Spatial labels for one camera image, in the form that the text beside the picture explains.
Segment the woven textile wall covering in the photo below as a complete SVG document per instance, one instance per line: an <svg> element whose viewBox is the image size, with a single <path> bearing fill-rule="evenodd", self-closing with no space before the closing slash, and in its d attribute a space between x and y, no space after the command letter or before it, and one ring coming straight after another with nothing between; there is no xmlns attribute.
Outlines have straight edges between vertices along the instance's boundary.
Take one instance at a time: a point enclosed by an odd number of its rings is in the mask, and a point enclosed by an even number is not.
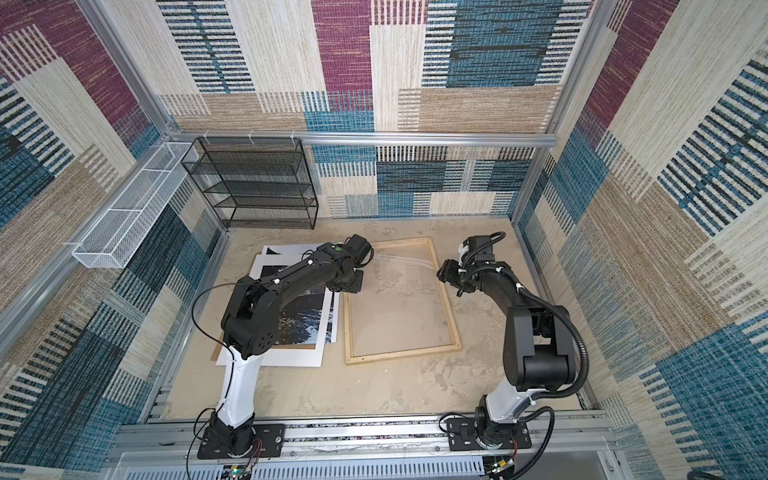
<svg viewBox="0 0 768 480"><path fill-rule="evenodd" d="M78 266L2 359L0 478L92 480L138 420L220 231L185 180L124 270Z"/></svg>
<svg viewBox="0 0 768 480"><path fill-rule="evenodd" d="M305 146L318 216L509 215L533 148Z"/></svg>
<svg viewBox="0 0 768 480"><path fill-rule="evenodd" d="M0 2L0 310L158 138L74 1Z"/></svg>
<svg viewBox="0 0 768 480"><path fill-rule="evenodd" d="M184 130L537 133L591 0L103 0Z"/></svg>
<svg viewBox="0 0 768 480"><path fill-rule="evenodd" d="M768 2L621 0L520 227L635 478L768 478Z"/></svg>

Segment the aluminum frame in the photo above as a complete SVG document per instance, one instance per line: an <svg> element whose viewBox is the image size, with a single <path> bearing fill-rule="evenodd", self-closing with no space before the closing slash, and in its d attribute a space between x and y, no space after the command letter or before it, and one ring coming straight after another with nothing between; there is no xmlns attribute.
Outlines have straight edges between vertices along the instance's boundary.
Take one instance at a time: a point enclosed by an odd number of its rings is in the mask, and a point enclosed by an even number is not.
<svg viewBox="0 0 768 480"><path fill-rule="evenodd" d="M552 116L550 117L547 126L547 131L551 132L555 137L564 133L561 131L560 120L572 108L575 96L577 92L581 90L581 84L584 80L584 70L592 58L594 51L597 49L598 41L605 33L608 20L611 18L611 14L615 10L617 3L618 0L600 0L594 9L594 14L589 18L588 24L584 27L584 40L581 43L581 47L578 49L574 64L565 81L563 92L552 111ZM512 210L510 220L513 225L520 221L523 210L525 210L525 206L531 199L531 194L533 193L536 182L538 182L538 176L541 173L541 169L544 168L548 155L548 148L546 150L540 149L534 154L531 166L528 167L528 172L520 187L520 193L515 201L515 208Z"/></svg>
<svg viewBox="0 0 768 480"><path fill-rule="evenodd" d="M0 358L8 352L13 342L24 333L29 323L56 294L72 270L80 264L72 256L78 243L104 215L109 206L120 197L131 181L141 172L141 169L152 160L155 152L162 148L164 143L165 139L161 138L147 150L122 182L106 196L101 205L72 234L69 240L59 247L58 251L40 269L38 275L27 285L24 291L0 313Z"/></svg>
<svg viewBox="0 0 768 480"><path fill-rule="evenodd" d="M333 131L171 131L174 141L211 137L288 137L311 145L433 145L463 147L553 147L553 134L449 134L426 132L333 132Z"/></svg>
<svg viewBox="0 0 768 480"><path fill-rule="evenodd" d="M279 458L264 462L297 460L351 460L376 458L415 458L460 456L467 452L451 452L448 437L437 426L440 415L371 415L334 416L308 419L258 419L259 423L284 423L283 452ZM602 410L555 412L555 427L547 452L613 452L619 450L611 424ZM548 419L541 417L528 423L533 446L519 455L533 454L544 438ZM107 467L131 465L179 465L184 462L194 422L174 421L125 425L114 440L108 454ZM199 446L195 439L192 451ZM470 454L489 455L487 450ZM509 455L510 450L494 451ZM229 460L199 461L190 465L231 463Z"/></svg>

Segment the white paper border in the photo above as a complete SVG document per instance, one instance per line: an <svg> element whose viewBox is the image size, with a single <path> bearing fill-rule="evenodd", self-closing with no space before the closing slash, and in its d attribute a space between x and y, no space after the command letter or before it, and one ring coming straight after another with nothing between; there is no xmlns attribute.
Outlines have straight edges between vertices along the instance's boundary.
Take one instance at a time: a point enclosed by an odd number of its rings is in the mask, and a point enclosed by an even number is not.
<svg viewBox="0 0 768 480"><path fill-rule="evenodd" d="M251 268L251 278L257 279L261 276L261 269L266 265L293 265L301 261L299 255L256 255ZM323 310L320 314L320 325L317 329L317 342L314 349L269 349L264 353L262 366L303 366L320 367L323 365L323 351L326 346L326 335L328 331L328 317L331 309L331 295L333 293L326 288L326 294L323 297ZM219 358L216 360L218 366L227 364L226 352L221 349Z"/></svg>

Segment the wooden frame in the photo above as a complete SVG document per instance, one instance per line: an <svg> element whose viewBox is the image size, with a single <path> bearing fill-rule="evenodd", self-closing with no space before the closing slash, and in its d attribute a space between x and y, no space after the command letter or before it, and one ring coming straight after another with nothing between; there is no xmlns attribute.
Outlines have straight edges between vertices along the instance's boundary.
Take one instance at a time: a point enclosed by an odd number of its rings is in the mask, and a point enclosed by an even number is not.
<svg viewBox="0 0 768 480"><path fill-rule="evenodd" d="M462 341L458 337L458 330L456 329L456 322L453 319L451 304L448 302L448 294L445 291L445 284L437 279L437 270L439 269L439 264L437 261L437 254L435 253L435 245L432 243L432 238L417 237L404 240L387 240L383 242L371 243L371 246L375 249L375 251L392 247L414 247L419 245L426 245L427 251L429 252L429 259L432 263L432 268L435 271L435 282L437 284L438 291L440 292L442 308L445 311L445 318L448 320L448 329L453 343L441 346L430 346L421 349L399 350L395 352L377 353L374 355L354 356L352 351L352 302L349 299L349 293L344 293L342 295L342 301L344 303L344 347L346 351L347 365L378 362L381 360L399 359L410 356L430 355L433 353L456 352L462 349Z"/></svg>

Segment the concrete floor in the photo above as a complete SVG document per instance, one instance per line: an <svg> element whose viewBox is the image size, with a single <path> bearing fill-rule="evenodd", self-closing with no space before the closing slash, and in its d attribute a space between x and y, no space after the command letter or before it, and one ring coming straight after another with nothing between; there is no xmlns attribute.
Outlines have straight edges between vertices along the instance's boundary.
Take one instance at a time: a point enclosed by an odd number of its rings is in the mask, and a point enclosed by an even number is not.
<svg viewBox="0 0 768 480"><path fill-rule="evenodd" d="M535 285L517 238L504 218L454 217L439 220L318 220L315 230L232 230L227 256L216 283L234 282L246 275L265 244L343 241L358 233L371 242L431 237L438 261L456 258L467 237L505 231L494 246L497 258L507 262L531 290ZM219 322L232 287L215 289L199 323L219 336ZM502 342L505 317L485 294L449 299L463 349L456 353L394 359L348 366L343 328L337 343L327 344L320 368L262 367L254 408L257 417L364 415L396 413L469 412L481 395L491 392L504 375ZM216 344L194 331L170 391L164 418L193 419L205 407L214 407L221 394L222 366L212 357ZM579 409L575 396L545 400L555 409Z"/></svg>

